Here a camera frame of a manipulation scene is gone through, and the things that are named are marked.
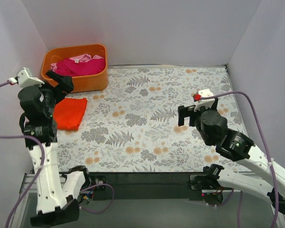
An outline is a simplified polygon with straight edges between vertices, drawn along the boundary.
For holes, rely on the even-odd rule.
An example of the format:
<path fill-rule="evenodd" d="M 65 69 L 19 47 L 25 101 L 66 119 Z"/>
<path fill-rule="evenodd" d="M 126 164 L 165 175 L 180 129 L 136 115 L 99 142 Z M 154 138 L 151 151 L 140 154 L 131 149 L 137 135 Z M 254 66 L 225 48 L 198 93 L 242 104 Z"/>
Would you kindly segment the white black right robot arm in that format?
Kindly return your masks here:
<path fill-rule="evenodd" d="M 178 125 L 196 127 L 207 146 L 215 146 L 216 152 L 233 162 L 250 169 L 259 176 L 251 178 L 232 172 L 221 165 L 203 168 L 203 175 L 195 177 L 191 184 L 197 189 L 219 187 L 241 190 L 272 204 L 285 215 L 285 168 L 267 156 L 246 135 L 228 128 L 228 121 L 217 111 L 218 99 L 198 101 L 192 106 L 178 107 Z"/>

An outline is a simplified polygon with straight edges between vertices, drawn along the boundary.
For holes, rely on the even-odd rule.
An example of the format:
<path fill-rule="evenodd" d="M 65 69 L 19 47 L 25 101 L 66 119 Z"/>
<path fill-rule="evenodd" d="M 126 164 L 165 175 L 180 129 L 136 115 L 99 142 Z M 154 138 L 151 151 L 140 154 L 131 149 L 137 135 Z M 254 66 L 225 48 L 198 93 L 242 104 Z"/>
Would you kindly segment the orange plastic bin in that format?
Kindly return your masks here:
<path fill-rule="evenodd" d="M 105 60 L 105 68 L 103 71 L 95 75 L 73 77 L 73 92 L 78 93 L 106 89 L 108 86 L 108 62 L 106 47 L 102 44 L 59 47 L 48 51 L 43 59 L 41 77 L 48 81 L 52 86 L 57 86 L 57 82 L 46 75 L 46 72 L 50 69 L 50 65 L 65 58 L 75 57 L 82 54 L 90 54 L 91 56 L 99 55 L 103 57 Z"/>

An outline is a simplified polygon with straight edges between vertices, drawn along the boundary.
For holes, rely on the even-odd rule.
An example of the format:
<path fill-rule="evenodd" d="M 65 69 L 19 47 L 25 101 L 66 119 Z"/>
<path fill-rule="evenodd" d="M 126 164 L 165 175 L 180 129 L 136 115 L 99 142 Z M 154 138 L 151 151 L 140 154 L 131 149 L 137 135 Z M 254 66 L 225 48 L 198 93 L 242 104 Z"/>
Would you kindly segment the magenta t shirt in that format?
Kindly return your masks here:
<path fill-rule="evenodd" d="M 103 58 L 78 63 L 67 58 L 52 64 L 51 70 L 61 76 L 88 76 L 101 73 L 105 67 L 106 61 Z"/>

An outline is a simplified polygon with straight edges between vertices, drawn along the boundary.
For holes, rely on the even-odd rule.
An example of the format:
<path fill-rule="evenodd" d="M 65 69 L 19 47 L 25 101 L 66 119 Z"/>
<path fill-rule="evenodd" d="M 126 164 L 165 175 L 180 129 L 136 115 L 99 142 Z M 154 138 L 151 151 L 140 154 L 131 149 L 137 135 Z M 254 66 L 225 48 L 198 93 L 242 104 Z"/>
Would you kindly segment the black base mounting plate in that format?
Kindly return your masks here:
<path fill-rule="evenodd" d="M 202 172 L 98 172 L 89 177 L 96 187 L 95 200 L 202 200 L 202 191 L 210 185 L 202 184 Z"/>

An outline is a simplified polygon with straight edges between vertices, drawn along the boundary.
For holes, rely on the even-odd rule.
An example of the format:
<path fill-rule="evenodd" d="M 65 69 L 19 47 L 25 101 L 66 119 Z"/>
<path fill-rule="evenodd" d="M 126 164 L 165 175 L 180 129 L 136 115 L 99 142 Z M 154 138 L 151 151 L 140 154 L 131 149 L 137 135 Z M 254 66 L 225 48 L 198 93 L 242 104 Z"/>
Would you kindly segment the orange t shirt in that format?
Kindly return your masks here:
<path fill-rule="evenodd" d="M 84 117 L 87 99 L 65 98 L 54 108 L 53 117 L 59 130 L 77 131 Z"/>

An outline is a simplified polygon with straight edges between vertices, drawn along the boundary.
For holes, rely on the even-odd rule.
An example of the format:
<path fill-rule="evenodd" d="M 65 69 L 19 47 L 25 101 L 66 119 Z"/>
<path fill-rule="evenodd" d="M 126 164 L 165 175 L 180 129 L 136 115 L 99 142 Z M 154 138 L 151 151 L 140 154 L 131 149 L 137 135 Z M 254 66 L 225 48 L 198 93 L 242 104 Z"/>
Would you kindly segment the light pink t shirt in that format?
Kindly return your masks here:
<path fill-rule="evenodd" d="M 83 54 L 80 56 L 71 57 L 70 59 L 73 60 L 75 63 L 79 63 L 79 62 L 88 62 L 91 59 L 103 59 L 103 57 L 101 57 L 99 55 L 94 55 L 93 57 L 91 57 L 91 55 L 89 55 L 89 54 Z M 57 63 L 52 63 L 50 65 L 50 69 L 55 71 L 57 69 Z"/>

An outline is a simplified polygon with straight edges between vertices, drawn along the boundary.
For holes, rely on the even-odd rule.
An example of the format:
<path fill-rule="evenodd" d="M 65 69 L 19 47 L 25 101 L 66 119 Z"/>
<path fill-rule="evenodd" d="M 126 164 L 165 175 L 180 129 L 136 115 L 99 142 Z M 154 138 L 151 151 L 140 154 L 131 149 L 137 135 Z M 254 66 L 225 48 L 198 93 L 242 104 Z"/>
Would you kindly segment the aluminium frame rail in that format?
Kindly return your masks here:
<path fill-rule="evenodd" d="M 20 193 L 23 193 L 24 190 L 28 187 L 28 185 L 31 183 L 31 181 L 33 180 L 35 174 L 24 174 L 22 183 L 21 183 L 21 187 L 20 187 Z M 37 184 L 34 182 L 32 184 L 32 186 L 30 187 L 30 189 L 28 190 L 29 193 L 37 193 Z"/>

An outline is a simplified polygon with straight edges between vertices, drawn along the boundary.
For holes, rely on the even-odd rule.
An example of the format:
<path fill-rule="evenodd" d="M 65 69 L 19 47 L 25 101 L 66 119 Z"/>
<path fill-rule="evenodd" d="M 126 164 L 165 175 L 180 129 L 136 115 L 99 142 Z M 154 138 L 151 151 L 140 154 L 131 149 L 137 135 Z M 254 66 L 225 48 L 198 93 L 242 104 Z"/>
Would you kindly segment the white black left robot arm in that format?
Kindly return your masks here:
<path fill-rule="evenodd" d="M 78 195 L 92 183 L 87 168 L 76 166 L 63 175 L 66 182 L 61 184 L 57 164 L 57 123 L 53 113 L 55 106 L 73 91 L 74 85 L 70 76 L 60 76 L 51 70 L 46 74 L 57 82 L 56 86 L 33 77 L 27 67 L 17 75 L 21 87 L 18 98 L 24 111 L 19 125 L 25 136 L 38 140 L 25 139 L 37 175 L 34 181 L 38 194 L 37 214 L 30 219 L 35 228 L 50 228 L 78 220 Z"/>

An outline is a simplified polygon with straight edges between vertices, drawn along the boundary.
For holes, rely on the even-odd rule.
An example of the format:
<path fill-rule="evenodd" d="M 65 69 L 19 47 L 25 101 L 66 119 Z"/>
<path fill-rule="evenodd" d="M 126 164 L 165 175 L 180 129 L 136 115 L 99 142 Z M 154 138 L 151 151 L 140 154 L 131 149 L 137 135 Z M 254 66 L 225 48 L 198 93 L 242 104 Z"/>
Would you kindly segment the floral patterned table mat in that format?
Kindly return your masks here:
<path fill-rule="evenodd" d="M 186 172 L 213 163 L 246 170 L 206 146 L 196 128 L 178 126 L 177 109 L 194 93 L 231 91 L 224 67 L 112 67 L 108 78 L 103 91 L 69 95 L 87 107 L 78 130 L 57 132 L 60 171 Z"/>

